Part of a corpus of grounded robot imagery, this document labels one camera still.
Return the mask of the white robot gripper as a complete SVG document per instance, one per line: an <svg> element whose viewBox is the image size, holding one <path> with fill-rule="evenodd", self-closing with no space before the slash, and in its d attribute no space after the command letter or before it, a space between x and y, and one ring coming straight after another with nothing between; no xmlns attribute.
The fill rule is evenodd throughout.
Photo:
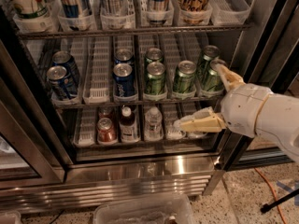
<svg viewBox="0 0 299 224"><path fill-rule="evenodd" d="M221 113L215 113L211 106L206 107L176 120L174 127L188 133L219 133L227 126L233 133L253 138L258 114L272 91L245 84L243 77L223 64L217 63L215 67L228 91L221 101Z"/></svg>

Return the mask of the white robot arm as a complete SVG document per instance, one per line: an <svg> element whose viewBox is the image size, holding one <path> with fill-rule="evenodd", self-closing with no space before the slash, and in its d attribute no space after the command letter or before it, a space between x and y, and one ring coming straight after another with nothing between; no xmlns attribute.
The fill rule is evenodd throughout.
<svg viewBox="0 0 299 224"><path fill-rule="evenodd" d="M228 129L250 138L261 137L299 162L299 99L276 94L217 63L216 71L226 89L221 111L203 108L174 122L184 132L218 133Z"/></svg>

